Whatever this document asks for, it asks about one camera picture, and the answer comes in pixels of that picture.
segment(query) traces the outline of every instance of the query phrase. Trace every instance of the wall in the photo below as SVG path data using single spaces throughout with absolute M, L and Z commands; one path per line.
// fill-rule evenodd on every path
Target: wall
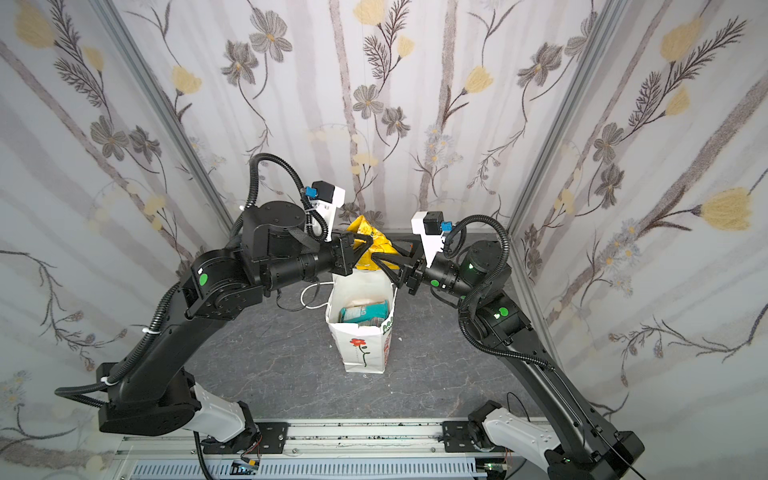
M 93 383 L 177 270 L 226 241 L 88 3 L 72 3 L 0 4 L 3 478 L 103 475 L 119 435 L 54 389 Z
M 648 478 L 764 476 L 767 27 L 765 2 L 630 2 L 514 232 Z
M 268 151 L 389 230 L 509 218 L 603 4 L 115 3 L 233 214 Z M 261 201 L 297 200 L 265 170 Z

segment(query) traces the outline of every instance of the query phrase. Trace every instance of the white paper bag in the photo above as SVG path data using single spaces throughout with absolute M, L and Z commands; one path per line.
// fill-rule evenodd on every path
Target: white paper bag
M 349 276 L 333 275 L 333 291 L 326 308 L 326 323 L 331 329 L 347 372 L 384 373 L 389 357 L 395 294 L 381 270 L 357 270 Z M 342 308 L 389 303 L 389 316 L 381 326 L 339 323 Z

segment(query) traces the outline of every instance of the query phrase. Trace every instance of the marble-pattern floor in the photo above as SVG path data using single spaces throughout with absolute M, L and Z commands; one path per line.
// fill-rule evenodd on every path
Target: marble-pattern floor
M 284 289 L 280 304 L 298 306 L 306 285 Z M 330 288 L 322 287 L 317 303 Z M 501 362 L 467 343 L 456 311 L 426 287 L 416 296 L 398 292 L 382 375 L 344 371 L 323 313 L 281 310 L 272 296 L 214 335 L 187 370 L 210 392 L 247 402 L 256 419 L 460 417 L 488 399 L 505 404 L 507 391 L 521 398 L 531 416 L 541 415 Z M 524 416 L 510 399 L 512 412 Z

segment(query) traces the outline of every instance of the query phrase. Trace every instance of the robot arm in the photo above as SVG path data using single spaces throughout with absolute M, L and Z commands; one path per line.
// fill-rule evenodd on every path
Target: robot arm
M 506 233 L 497 221 L 485 216 L 468 218 L 492 225 L 504 240 Z M 644 446 L 633 432 L 618 431 L 595 412 L 550 357 L 531 321 L 503 290 L 511 273 L 506 264 L 508 243 L 480 240 L 465 249 L 460 263 L 454 263 L 451 258 L 462 248 L 468 222 L 452 226 L 443 221 L 442 212 L 418 212 L 413 219 L 417 221 L 423 225 L 414 224 L 414 233 L 427 237 L 427 242 L 414 242 L 410 251 L 398 249 L 400 255 L 374 253 L 372 260 L 395 285 L 407 286 L 412 295 L 428 284 L 435 295 L 443 292 L 458 298 L 459 325 L 465 326 L 462 332 L 472 338 L 470 343 L 496 355 L 515 374 L 554 429 L 544 431 L 498 403 L 487 402 L 469 416 L 475 444 L 479 448 L 501 445 L 518 452 L 548 471 L 550 478 L 623 476 Z M 457 235 L 458 246 L 448 250 Z M 428 246 L 432 251 L 425 252 Z M 444 248 L 445 255 L 437 256 Z M 388 263 L 399 269 L 390 269 Z
M 275 201 L 256 206 L 258 163 L 285 168 L 301 194 L 302 206 Z M 127 435 L 162 435 L 190 429 L 211 437 L 217 453 L 242 452 L 262 438 L 244 402 L 228 402 L 197 385 L 184 363 L 216 331 L 247 306 L 274 290 L 314 279 L 319 273 L 350 275 L 372 238 L 330 234 L 343 190 L 324 182 L 304 187 L 285 161 L 269 154 L 251 160 L 246 207 L 220 250 L 200 255 L 161 300 L 144 338 L 119 363 L 104 363 L 93 385 L 57 389 L 64 396 L 99 408 L 99 429 Z M 492 225 L 499 241 L 475 242 L 460 263 L 466 225 Z M 619 432 L 597 414 L 555 365 L 530 320 L 504 292 L 510 268 L 509 244 L 498 221 L 475 215 L 455 226 L 442 212 L 419 212 L 414 231 L 424 239 L 399 255 L 372 259 L 398 287 L 415 294 L 422 283 L 457 297 L 458 326 L 465 338 L 497 356 L 518 377 L 548 417 L 553 432 L 518 419 L 498 403 L 487 402 L 470 416 L 473 442 L 480 448 L 503 445 L 546 468 L 550 478 L 620 478 L 644 450 L 633 432 Z M 458 246 L 451 250 L 453 239 Z M 387 264 L 399 266 L 390 269 Z M 109 401 L 85 396 L 106 392 Z M 202 454 L 198 449 L 202 463 Z

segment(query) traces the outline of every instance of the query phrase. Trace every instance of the yellow plastic bag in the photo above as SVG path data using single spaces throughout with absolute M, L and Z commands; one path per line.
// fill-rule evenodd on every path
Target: yellow plastic bag
M 362 258 L 357 263 L 357 268 L 361 270 L 380 270 L 380 268 L 377 267 L 373 260 L 371 260 L 371 253 L 382 252 L 397 254 L 397 250 L 395 250 L 395 247 L 392 246 L 392 242 L 390 242 L 389 239 L 384 236 L 384 233 L 379 232 L 376 228 L 373 227 L 373 225 L 368 223 L 368 220 L 366 220 L 365 216 L 363 215 L 357 217 L 355 221 L 349 225 L 347 231 L 361 233 L 363 235 L 370 235 L 373 237 L 373 245 L 371 245 L 368 251 L 362 255 Z M 362 240 L 355 240 L 355 247 L 363 243 L 365 242 Z M 399 268 L 398 266 L 392 264 L 388 264 L 388 266 L 393 270 Z

